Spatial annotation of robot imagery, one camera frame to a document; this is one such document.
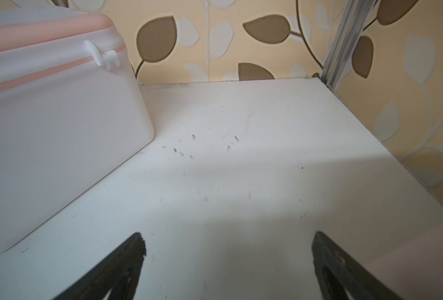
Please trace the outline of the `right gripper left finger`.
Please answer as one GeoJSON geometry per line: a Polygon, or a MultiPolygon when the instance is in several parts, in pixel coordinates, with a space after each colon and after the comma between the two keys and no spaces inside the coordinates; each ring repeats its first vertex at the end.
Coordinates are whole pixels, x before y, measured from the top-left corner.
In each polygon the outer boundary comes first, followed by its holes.
{"type": "Polygon", "coordinates": [[[146,244],[136,232],[57,295],[57,300],[132,300],[146,257],[146,244]]]}

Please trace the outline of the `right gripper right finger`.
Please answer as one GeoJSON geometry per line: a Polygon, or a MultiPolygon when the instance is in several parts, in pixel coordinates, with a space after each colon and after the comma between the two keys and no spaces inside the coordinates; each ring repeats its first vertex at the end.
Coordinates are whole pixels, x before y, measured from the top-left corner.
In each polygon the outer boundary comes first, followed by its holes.
{"type": "Polygon", "coordinates": [[[368,270],[325,233],[316,232],[312,241],[314,270],[325,300],[399,300],[368,270]]]}

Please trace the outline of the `white box pink trim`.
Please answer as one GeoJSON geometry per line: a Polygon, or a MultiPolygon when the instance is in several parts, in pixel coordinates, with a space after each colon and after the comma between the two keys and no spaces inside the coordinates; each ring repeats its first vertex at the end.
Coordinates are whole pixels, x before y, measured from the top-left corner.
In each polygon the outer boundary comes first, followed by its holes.
{"type": "Polygon", "coordinates": [[[153,138],[109,17],[59,6],[0,11],[0,253],[153,138]]]}

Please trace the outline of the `pink first aid box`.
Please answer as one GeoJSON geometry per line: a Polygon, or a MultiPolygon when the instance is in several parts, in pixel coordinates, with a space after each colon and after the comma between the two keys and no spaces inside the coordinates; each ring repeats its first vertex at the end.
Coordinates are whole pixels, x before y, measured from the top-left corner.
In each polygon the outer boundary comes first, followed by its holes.
{"type": "Polygon", "coordinates": [[[443,300],[443,223],[367,269],[404,300],[443,300]]]}

